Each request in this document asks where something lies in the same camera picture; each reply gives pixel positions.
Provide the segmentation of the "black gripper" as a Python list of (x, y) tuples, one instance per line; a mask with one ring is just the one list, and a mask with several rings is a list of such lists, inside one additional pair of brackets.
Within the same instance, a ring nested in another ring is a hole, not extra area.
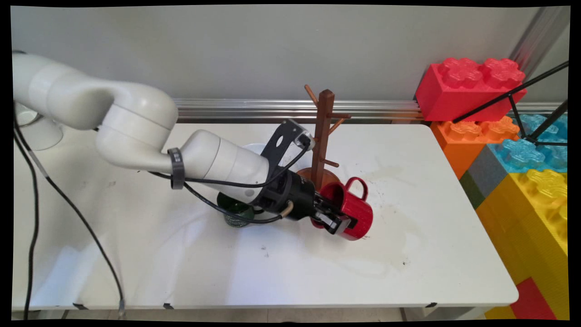
[(293, 209), (285, 217), (299, 221), (310, 217), (316, 228), (323, 228), (332, 235), (358, 236), (359, 221), (344, 213), (340, 207), (321, 194), (316, 194), (312, 181), (287, 170), (274, 182), (263, 188), (263, 209), (268, 213), (281, 214), (293, 203)]

